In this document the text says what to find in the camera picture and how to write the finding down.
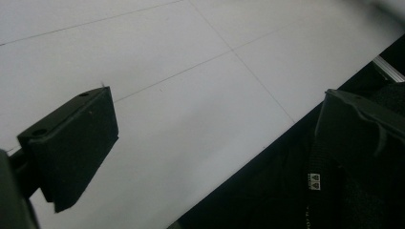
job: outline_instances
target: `metal bar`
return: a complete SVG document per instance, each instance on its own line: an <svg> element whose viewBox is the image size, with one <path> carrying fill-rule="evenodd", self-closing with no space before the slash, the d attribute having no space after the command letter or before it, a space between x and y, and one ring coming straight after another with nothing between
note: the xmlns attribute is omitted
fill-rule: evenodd
<svg viewBox="0 0 405 229"><path fill-rule="evenodd" d="M373 64L379 73L389 77L396 83L405 82L405 76L385 61L381 56L376 57L373 60Z"/></svg>

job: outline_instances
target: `tile grout line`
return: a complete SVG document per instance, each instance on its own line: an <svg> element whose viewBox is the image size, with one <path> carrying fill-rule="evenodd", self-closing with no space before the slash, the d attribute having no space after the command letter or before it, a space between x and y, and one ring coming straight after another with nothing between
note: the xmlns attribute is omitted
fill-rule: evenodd
<svg viewBox="0 0 405 229"><path fill-rule="evenodd" d="M81 26L86 26L86 25L90 25L90 24L93 24L93 23L97 23L97 22L101 22L101 21L106 21L106 20L109 20L109 19L118 18L118 17L120 17L120 16L125 16L125 15L129 15L129 14L132 14L132 13L140 12L140 11L151 10L151 9L158 8L158 7L164 7L164 6L168 6L168 5L170 5L170 4L179 3L179 2L182 2L182 1L184 1L184 0L178 0L178 1L175 1L175 2L165 3L165 4L162 4L162 5L158 5L158 6L154 6L154 7L150 7L150 8L145 8L145 9L140 9L140 10L129 11L129 12L125 12L125 13L122 13L122 14L119 14L119 15L115 15L115 16L111 16L111 17L106 17L106 18L102 18L102 19L95 20L95 21L91 21L91 22L86 22L86 23L83 23L83 24L75 25L75 26L70 26L70 27L63 28L63 29L59 29L59 30L56 30L56 31L47 31L47 32L40 33L40 34L37 34L37 35L32 35L32 36L28 36L28 37L24 37L24 38L12 40L12 41L6 42L6 43L4 43L4 44L0 44L0 46L12 44L12 43L16 43L16 42L23 41L23 40L28 40L28 39L31 39L31 38L35 38L35 37L38 37L38 36L51 34L51 33L58 32L58 31L66 31L66 30L69 30L69 29L73 29L73 28L77 28L77 27L81 27Z"/></svg>
<svg viewBox="0 0 405 229"><path fill-rule="evenodd" d="M288 23L288 24L286 24L286 25L284 25L284 26L278 28L278 29L275 30L275 31L268 32L268 33L266 33L266 34L264 34L264 35L262 35L262 36L260 36L260 37L258 37L258 38L255 38L254 40L251 40L251 41L249 41L249 42L247 42L247 43L245 43L245 44L243 44L243 45L240 45L240 46L236 47L234 50L238 50L238 49L241 48L241 47L244 47L244 46L249 45L249 44L251 44L251 43L253 43L253 42L255 42L255 41L258 41L258 40L261 40L261 39L263 39L263 38L266 38L267 36L270 36L270 35L274 34L274 33L277 32L277 31L282 31L283 29L285 29L285 28L287 28L287 27L289 27L289 26L291 26L291 25L293 25L293 24L295 24L295 23L297 23L297 22L300 22L300 21L301 21L301 20L298 19L298 20L295 20L295 21L293 21L293 22L291 22L291 23Z"/></svg>
<svg viewBox="0 0 405 229"><path fill-rule="evenodd" d="M187 71L190 71L190 70L192 70L192 69L194 69L194 68L199 67L199 66L202 65L202 64L205 64L205 63L207 63L207 62L209 62L209 61L212 61L212 60L214 60L214 59L216 59L216 58L219 58L219 57L221 57L221 56L223 56L223 55L225 55L225 54L228 54L228 53L230 53L230 52L231 52L231 51L227 51L227 52L221 53L221 54L216 55L216 56L214 56L214 57L212 57L212 58L210 58L210 59L208 59L208 60L205 60L205 61L203 61L203 62L201 62L201 63L199 63L199 64L197 64L197 65L194 65L194 66L191 67L191 68L188 68L188 69L186 69L186 70L183 70L183 71L181 71L181 72L179 72L179 73L175 73L175 74L173 74L173 75L171 75L171 76L169 76L169 77L167 77L167 78L165 78L165 79L163 79L163 80L161 80L161 81L159 81L159 82L156 82L156 83L154 83L154 84L152 84L152 85L150 85L150 86L147 86L146 88L143 88L143 89L140 89L140 90L138 90L138 91L136 91L136 92L134 92L134 93L125 95L124 97L115 100L114 103L118 103L119 101L124 100L125 98L131 97L132 95L138 94L138 93L140 93L140 92L142 92L142 91L145 91L146 89L152 88L152 87L154 87L154 86L156 86L156 85L158 85L158 84L160 84L160 83L162 83L162 82L164 82L164 81L166 81L166 80L169 80L169 79L171 79L171 78L173 78L173 77L178 76L178 75L181 74L181 73L185 73L185 72L187 72Z"/></svg>
<svg viewBox="0 0 405 229"><path fill-rule="evenodd" d="M262 38L264 38L264 37L266 37L266 36L268 36L268 35L271 35L271 34L274 33L274 32L280 31L280 30L282 30L283 28L286 28L286 27L288 27L289 25L292 25L292 24L296 23L296 21L291 22L291 23L288 23L287 25L281 27L280 29L278 29L278 30L276 30L276 31L269 32L269 33L267 33L267 34L265 34L265 35L263 35L263 36L261 36L261 37L259 37L259 38L257 38L257 39L254 39L254 40L252 40L252 41L249 41L249 42L247 42L246 44L243 44L243 45L241 45L241 46L239 46L239 47L233 49L233 48L225 41L225 39L220 35L220 33L211 25L211 23L209 23L209 21L203 16L203 14L197 9L197 7L194 6L194 4L193 4L190 0L187 0L187 1L194 7L194 9L200 14L200 16L205 20L205 22L211 27L211 29L212 29L215 33L217 33L218 36L225 42L225 44L227 45L227 47L229 47L230 51L233 52L233 53L238 57L238 59L244 64L244 66L247 68L247 70L248 70L248 71L252 74L252 76L260 83L260 85L262 85L262 87L266 90L266 92L270 95L270 97L279 105L279 107L280 107L280 108L283 110L283 112L289 117L289 119L290 119L293 123L296 123L296 122L294 121L294 119L293 119L293 118L289 115L289 113L286 111L286 109L280 104L279 101L277 101L277 99L274 97L274 95L268 90L268 88L263 84L263 82L257 77L257 75L247 66L247 64L244 62L244 60L235 52L235 49L239 49L239 48L241 48L242 46L245 46L245 45L250 44L250 43L252 43L252 42L254 42L254 41L257 41L257 40L259 40L259 39L262 39Z"/></svg>
<svg viewBox="0 0 405 229"><path fill-rule="evenodd" d="M255 77L255 79L260 83L260 85L262 85L262 87L266 90L266 92L270 95L270 97L272 99L274 99L274 101L279 105L279 107L283 110L284 113L286 113L286 115L289 117L289 119L291 119L291 121L293 123L296 123L296 121L294 121L294 119L291 117L291 115L289 115L289 113L286 111L286 109L281 105L281 103L274 97L274 95L268 90L268 88L265 86L265 84L263 84L263 82L259 79L259 77L257 77L257 75L247 66L247 64L244 62L244 60L236 53L233 51L233 53L235 53L235 55L238 57L238 59L245 65L245 67L250 71L250 73L253 75L253 77Z"/></svg>
<svg viewBox="0 0 405 229"><path fill-rule="evenodd" d="M214 28L214 26L211 25L211 23L208 21L208 19L206 19L206 17L204 17L204 15L200 12L200 10L190 1L187 0L187 2L193 6L194 10L196 10L196 12L200 15L200 17L202 17L202 19L206 22L206 24L208 24L209 27L211 27L211 29L217 33L217 35L223 40L223 42L227 45L227 47L233 51L232 47L225 41L225 39L220 35L220 33Z"/></svg>

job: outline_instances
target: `floor tile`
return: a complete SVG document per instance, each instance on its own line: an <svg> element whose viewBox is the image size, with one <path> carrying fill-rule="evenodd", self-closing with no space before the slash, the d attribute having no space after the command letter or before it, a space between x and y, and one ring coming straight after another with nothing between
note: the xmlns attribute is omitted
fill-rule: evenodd
<svg viewBox="0 0 405 229"><path fill-rule="evenodd" d="M0 44L176 1L3 0L0 3Z"/></svg>
<svg viewBox="0 0 405 229"><path fill-rule="evenodd" d="M188 2L0 46L0 146L77 94L118 100L228 50Z"/></svg>
<svg viewBox="0 0 405 229"><path fill-rule="evenodd" d="M236 50L294 121L403 33L384 15L345 7L320 6L305 20Z"/></svg>
<svg viewBox="0 0 405 229"><path fill-rule="evenodd" d="M119 137L72 209L47 228L166 228L292 121L232 52L116 103Z"/></svg>
<svg viewBox="0 0 405 229"><path fill-rule="evenodd" d="M232 47L239 47L299 20L301 0L190 0Z"/></svg>

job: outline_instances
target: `white tag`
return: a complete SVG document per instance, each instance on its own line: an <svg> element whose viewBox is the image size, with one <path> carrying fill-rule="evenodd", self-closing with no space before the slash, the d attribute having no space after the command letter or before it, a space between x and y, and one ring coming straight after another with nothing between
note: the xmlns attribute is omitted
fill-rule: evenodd
<svg viewBox="0 0 405 229"><path fill-rule="evenodd" d="M308 174L308 187L310 190L321 190L321 175Z"/></svg>

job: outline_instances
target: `white tile floor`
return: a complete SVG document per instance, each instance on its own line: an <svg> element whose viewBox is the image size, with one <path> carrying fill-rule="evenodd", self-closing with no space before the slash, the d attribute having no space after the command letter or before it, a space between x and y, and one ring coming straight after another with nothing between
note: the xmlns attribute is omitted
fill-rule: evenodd
<svg viewBox="0 0 405 229"><path fill-rule="evenodd" d="M0 147L76 94L111 86L120 139L43 229L165 228L393 43L337 0L0 0Z"/></svg>

